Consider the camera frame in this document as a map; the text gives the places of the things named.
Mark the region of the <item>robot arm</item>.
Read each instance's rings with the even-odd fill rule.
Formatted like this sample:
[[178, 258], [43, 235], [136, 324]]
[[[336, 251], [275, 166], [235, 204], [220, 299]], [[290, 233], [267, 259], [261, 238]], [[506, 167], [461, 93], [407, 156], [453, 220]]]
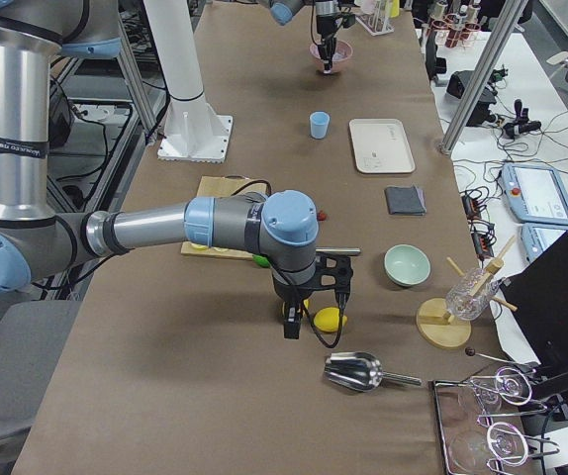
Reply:
[[[300, 12], [307, 1], [268, 0], [258, 1], [258, 4], [270, 12], [278, 25], [285, 26]], [[337, 1], [312, 1], [311, 4], [315, 10], [316, 31], [320, 35], [320, 42], [316, 47], [323, 63], [324, 74], [329, 74], [332, 73], [332, 58], [336, 49], [336, 32], [339, 28], [341, 11]]]
[[59, 214], [47, 204], [50, 60], [116, 56], [119, 21], [114, 1], [0, 1], [0, 293], [100, 257], [191, 241], [266, 257], [276, 293], [300, 311], [319, 271], [316, 209], [301, 192], [135, 213]]

